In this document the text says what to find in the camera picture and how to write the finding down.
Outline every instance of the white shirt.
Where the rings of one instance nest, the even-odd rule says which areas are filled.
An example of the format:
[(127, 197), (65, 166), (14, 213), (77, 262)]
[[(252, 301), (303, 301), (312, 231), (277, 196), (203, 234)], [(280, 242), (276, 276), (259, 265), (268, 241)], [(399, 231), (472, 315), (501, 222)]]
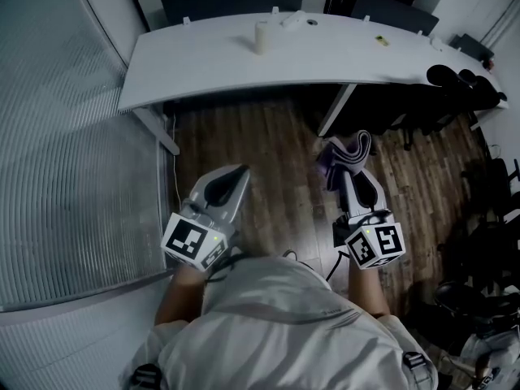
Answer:
[[(219, 272), (214, 277), (224, 276)], [(398, 318), (375, 319), (285, 258), (239, 261), (208, 284), (202, 316), (155, 327), (120, 376), (146, 363), (170, 389), (407, 389), (403, 353), (422, 353)]]

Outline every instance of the white desk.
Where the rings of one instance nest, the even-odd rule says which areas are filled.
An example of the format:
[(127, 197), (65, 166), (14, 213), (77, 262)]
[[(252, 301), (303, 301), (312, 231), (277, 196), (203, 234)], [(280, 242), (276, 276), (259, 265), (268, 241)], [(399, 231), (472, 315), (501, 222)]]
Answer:
[[(435, 50), (427, 37), (373, 22), (334, 15), (308, 14), (304, 23), (284, 31), (263, 55), (254, 53), (254, 25), (288, 16), (254, 14), (199, 20), (141, 35), (133, 51), (119, 109), (133, 109), (173, 153), (178, 148), (140, 107), (157, 102), (268, 85), (342, 83), (344, 86), (319, 128), (322, 136), (360, 83), (427, 84), (427, 69), (444, 64), (455, 72), (469, 69), (495, 78), (475, 59), (445, 46)], [(375, 40), (382, 35), (390, 42)]]

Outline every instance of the backpack strap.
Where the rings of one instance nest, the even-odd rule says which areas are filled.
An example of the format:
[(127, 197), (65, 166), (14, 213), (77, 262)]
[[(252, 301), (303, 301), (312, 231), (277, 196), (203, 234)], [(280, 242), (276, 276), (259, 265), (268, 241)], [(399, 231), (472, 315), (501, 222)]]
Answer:
[(432, 390), (435, 388), (434, 380), (431, 377), (432, 371), (427, 365), (424, 355), (409, 351), (408, 353), (403, 353), (403, 362), (409, 368), (417, 390)]
[(163, 373), (155, 364), (139, 366), (130, 378), (130, 388), (146, 388), (148, 390), (160, 390)]

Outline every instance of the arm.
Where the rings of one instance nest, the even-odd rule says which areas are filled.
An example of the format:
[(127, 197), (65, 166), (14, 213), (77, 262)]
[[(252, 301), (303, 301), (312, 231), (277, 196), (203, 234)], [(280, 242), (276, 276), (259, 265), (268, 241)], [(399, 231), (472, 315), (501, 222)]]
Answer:
[(374, 318), (390, 315), (376, 268), (361, 270), (355, 262), (350, 262), (349, 300)]
[(201, 316), (206, 275), (190, 266), (181, 265), (155, 315), (155, 325), (184, 320), (192, 322)]

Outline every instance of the person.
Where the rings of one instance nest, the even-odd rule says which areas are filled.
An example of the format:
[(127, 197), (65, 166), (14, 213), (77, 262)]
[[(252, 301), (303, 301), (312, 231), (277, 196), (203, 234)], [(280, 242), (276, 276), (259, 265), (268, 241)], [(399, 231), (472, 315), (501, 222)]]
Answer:
[(377, 268), (350, 264), (346, 300), (294, 259), (238, 256), (209, 279), (179, 267), (122, 388), (437, 387), (430, 359), (390, 314)]
[(465, 380), (467, 387), (478, 389), (491, 383), (513, 388), (520, 357), (517, 289), (513, 286), (499, 297), (484, 297), (459, 281), (444, 281), (436, 289), (432, 305), (422, 285), (415, 286), (418, 293), (406, 324), (443, 350), (438, 389), (451, 388), (454, 375), (461, 376), (460, 372), (459, 386)]

